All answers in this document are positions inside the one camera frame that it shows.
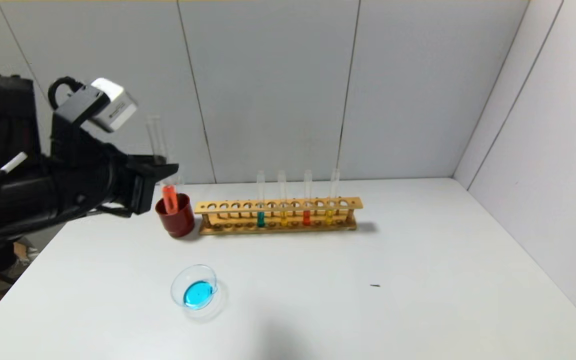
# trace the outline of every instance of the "white camera housing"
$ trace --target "white camera housing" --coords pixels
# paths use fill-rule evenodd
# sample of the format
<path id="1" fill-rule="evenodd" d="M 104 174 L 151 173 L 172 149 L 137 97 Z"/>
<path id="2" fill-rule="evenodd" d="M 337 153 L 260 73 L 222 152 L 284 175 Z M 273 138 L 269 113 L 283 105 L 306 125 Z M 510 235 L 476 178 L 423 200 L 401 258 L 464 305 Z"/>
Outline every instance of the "white camera housing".
<path id="1" fill-rule="evenodd" d="M 137 111 L 137 103 L 123 86 L 99 77 L 92 82 L 93 87 L 103 91 L 110 98 L 110 103 L 97 114 L 92 121 L 108 133 L 115 132 Z"/>

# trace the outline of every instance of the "glass test tube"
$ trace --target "glass test tube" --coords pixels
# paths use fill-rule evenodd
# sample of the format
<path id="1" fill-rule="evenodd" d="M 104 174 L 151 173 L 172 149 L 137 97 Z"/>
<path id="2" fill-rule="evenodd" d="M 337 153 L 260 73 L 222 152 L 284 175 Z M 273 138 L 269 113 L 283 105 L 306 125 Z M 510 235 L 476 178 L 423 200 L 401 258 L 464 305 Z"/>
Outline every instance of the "glass test tube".
<path id="1" fill-rule="evenodd" d="M 339 169 L 333 169 L 332 175 L 330 175 L 330 195 L 327 199 L 327 205 L 330 207 L 333 205 L 334 199 L 337 197 L 337 190 L 339 187 Z M 334 210 L 326 210 L 326 224 L 332 225 L 332 215 Z"/>
<path id="2" fill-rule="evenodd" d="M 285 208 L 288 205 L 288 196 L 286 196 L 286 172 L 279 170 L 277 173 L 277 183 L 279 183 L 279 194 L 281 194 L 281 203 L 279 207 Z M 286 216 L 286 211 L 281 210 L 279 212 L 281 216 L 281 226 L 288 226 L 288 217 Z"/>
<path id="3" fill-rule="evenodd" d="M 263 170 L 259 170 L 256 173 L 256 200 L 257 200 L 257 207 L 260 208 L 260 211 L 256 213 L 256 225 L 259 228 L 263 228 L 266 226 L 266 222 L 264 221 L 264 207 L 266 199 L 264 197 L 264 186 L 266 184 L 266 176 L 264 175 Z"/>
<path id="4" fill-rule="evenodd" d="M 313 206 L 313 172 L 306 170 L 303 174 L 303 198 L 305 199 L 304 205 L 307 207 Z M 303 224 L 306 226 L 311 225 L 311 211 L 303 211 Z"/>
<path id="5" fill-rule="evenodd" d="M 148 115 L 146 120 L 146 129 L 152 146 L 152 155 L 155 164 L 162 165 L 169 161 L 168 146 L 166 137 L 162 130 L 162 121 L 158 115 Z M 177 189 L 175 189 L 174 175 L 164 178 L 162 181 L 162 198 L 167 214 L 176 214 L 179 211 Z"/>

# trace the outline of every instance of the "wooden test tube rack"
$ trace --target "wooden test tube rack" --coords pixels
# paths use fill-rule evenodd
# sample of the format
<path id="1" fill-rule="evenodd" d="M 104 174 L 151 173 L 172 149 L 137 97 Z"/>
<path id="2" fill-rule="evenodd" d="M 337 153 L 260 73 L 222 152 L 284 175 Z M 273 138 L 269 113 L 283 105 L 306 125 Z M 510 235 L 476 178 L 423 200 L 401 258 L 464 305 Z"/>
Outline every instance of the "wooden test tube rack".
<path id="1" fill-rule="evenodd" d="M 356 230 L 355 210 L 364 205 L 358 197 L 338 197 L 333 203 L 327 198 L 266 200 L 262 208 L 256 200 L 201 201 L 194 207 L 201 214 L 201 235 L 235 235 L 263 233 L 299 233 L 306 231 Z M 310 225 L 304 225 L 304 210 L 310 210 Z M 332 223 L 326 212 L 332 211 Z M 257 213 L 263 212 L 265 226 L 258 227 Z M 281 224 L 281 212 L 286 212 L 287 226 Z"/>

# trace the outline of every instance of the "white table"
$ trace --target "white table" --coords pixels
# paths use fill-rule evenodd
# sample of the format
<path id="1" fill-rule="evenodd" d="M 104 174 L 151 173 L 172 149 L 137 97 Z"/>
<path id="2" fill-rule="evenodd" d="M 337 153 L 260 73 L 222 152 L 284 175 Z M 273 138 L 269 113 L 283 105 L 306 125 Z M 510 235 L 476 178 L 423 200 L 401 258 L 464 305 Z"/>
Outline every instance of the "white table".
<path id="1" fill-rule="evenodd" d="M 256 185 L 185 192 L 247 199 Z M 153 211 L 73 221 L 1 301 L 0 359 L 576 360 L 574 306 L 457 182 L 344 181 L 340 194 L 363 200 L 356 232 L 197 237 L 198 226 L 184 241 Z M 169 294 L 193 264 L 227 294 L 206 323 Z"/>

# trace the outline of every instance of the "red liquid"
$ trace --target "red liquid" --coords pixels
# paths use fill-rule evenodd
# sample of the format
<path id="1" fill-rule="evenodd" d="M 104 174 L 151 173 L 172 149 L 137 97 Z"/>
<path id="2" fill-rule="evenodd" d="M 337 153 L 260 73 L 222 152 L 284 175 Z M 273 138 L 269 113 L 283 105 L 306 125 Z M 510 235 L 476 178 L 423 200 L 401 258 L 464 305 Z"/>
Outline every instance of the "red liquid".
<path id="1" fill-rule="evenodd" d="M 164 207 L 167 214 L 176 214 L 179 212 L 179 205 L 177 202 L 177 189 L 175 185 L 166 185 L 161 189 L 164 199 Z"/>
<path id="2" fill-rule="evenodd" d="M 304 212 L 303 212 L 303 224 L 306 226 L 311 224 L 311 211 L 310 210 L 304 210 Z"/>

